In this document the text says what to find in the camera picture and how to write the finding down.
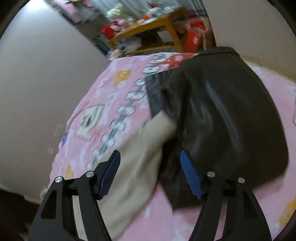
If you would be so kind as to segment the pink patterned bed blanket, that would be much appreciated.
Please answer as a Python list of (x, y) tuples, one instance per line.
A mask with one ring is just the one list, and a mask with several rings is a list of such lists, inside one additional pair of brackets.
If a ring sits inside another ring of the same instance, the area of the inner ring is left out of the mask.
[[(78, 104), (53, 161), (50, 180), (78, 178), (101, 158), (124, 144), (140, 145), (140, 166), (155, 170), (160, 163), (160, 138), (151, 118), (145, 78), (177, 68), (191, 53), (155, 53), (112, 61)], [(255, 190), (272, 238), (284, 230), (295, 211), (295, 83), (267, 68), (249, 63), (271, 94), (287, 135), (290, 163), (286, 173)], [(173, 211), (161, 185), (150, 178), (149, 192), (127, 220), (111, 228), (116, 240), (187, 240), (200, 209)]]

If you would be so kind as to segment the black leather jacket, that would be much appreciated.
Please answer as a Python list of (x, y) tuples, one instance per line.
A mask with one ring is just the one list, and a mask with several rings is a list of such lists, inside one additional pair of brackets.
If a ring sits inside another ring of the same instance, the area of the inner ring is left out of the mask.
[(159, 181), (173, 209), (197, 206), (180, 164), (194, 161), (222, 178), (256, 188), (282, 175), (288, 148), (278, 110), (261, 79), (230, 47), (201, 51), (145, 80), (152, 115), (164, 111), (177, 129), (163, 145)]

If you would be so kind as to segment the wooden table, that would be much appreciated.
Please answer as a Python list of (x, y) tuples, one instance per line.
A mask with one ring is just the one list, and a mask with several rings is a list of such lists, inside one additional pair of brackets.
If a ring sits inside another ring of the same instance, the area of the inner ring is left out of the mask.
[(115, 35), (112, 39), (107, 41), (107, 44), (113, 48), (116, 49), (115, 43), (126, 39), (128, 37), (135, 36), (137, 34), (157, 29), (160, 27), (164, 27), (167, 31), (169, 36), (171, 37), (171, 42), (169, 44), (158, 44), (157, 46), (154, 47), (140, 47), (138, 50), (132, 51), (130, 54), (139, 54), (147, 51), (156, 51), (160, 49), (165, 49), (165, 48), (175, 48), (178, 52), (183, 53), (184, 49), (181, 44), (180, 38), (177, 35), (176, 30), (174, 29), (173, 25), (171, 24), (172, 21), (177, 19), (178, 17), (183, 17), (185, 20), (189, 18), (189, 13), (186, 8), (184, 7), (179, 7), (177, 8), (174, 12), (163, 15), (156, 20), (147, 23), (145, 25), (141, 25), (138, 23), (135, 23), (129, 27), (126, 28), (123, 32), (119, 33), (118, 35)]

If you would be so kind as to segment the beige hooded sweatshirt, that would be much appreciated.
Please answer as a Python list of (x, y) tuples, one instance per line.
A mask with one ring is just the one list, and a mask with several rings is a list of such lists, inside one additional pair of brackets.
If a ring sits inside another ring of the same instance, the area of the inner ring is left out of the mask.
[(119, 146), (120, 166), (107, 196), (98, 202), (112, 239), (121, 237), (150, 200), (157, 184), (162, 148), (177, 125), (160, 111)]

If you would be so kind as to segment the orange red bag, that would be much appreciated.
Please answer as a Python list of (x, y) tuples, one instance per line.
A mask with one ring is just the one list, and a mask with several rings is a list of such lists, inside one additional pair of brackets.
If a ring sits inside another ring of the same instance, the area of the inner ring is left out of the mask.
[(184, 48), (187, 52), (194, 53), (198, 50), (202, 42), (202, 36), (199, 33), (189, 31), (185, 40)]

